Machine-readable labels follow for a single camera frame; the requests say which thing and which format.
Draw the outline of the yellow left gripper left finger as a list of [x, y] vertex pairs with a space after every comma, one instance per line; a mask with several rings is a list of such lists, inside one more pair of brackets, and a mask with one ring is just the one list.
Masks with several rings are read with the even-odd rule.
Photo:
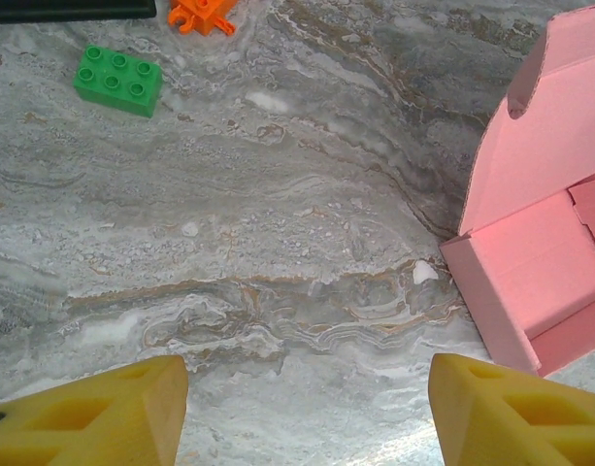
[[175, 466], [182, 357], [164, 355], [0, 404], [0, 466]]

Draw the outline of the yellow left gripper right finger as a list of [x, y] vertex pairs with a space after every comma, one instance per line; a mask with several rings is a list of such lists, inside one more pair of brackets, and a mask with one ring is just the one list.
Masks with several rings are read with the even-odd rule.
[[445, 466], [595, 466], [595, 394], [454, 353], [431, 361]]

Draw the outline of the pink paper box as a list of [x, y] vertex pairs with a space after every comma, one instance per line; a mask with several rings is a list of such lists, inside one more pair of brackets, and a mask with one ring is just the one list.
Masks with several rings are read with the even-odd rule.
[[496, 363], [546, 376], [595, 349], [595, 5], [547, 23], [441, 251]]

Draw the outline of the green toy brick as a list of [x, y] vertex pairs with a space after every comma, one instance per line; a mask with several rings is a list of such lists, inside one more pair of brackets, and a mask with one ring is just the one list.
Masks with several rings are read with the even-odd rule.
[[162, 69], [118, 51], [88, 45], [73, 86], [82, 100], [152, 117], [163, 84]]

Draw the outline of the black and grey checkerboard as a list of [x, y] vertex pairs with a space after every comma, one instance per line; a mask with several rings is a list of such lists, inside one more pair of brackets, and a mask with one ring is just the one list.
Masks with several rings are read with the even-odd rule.
[[152, 18], [155, 0], [0, 0], [0, 24]]

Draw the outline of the orange toy brick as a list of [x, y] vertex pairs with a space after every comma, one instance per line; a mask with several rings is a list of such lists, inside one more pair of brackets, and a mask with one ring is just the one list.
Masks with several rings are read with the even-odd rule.
[[215, 28], [231, 36], [236, 26], [226, 19], [238, 0], [170, 0], [167, 24], [181, 34], [197, 31], [208, 36]]

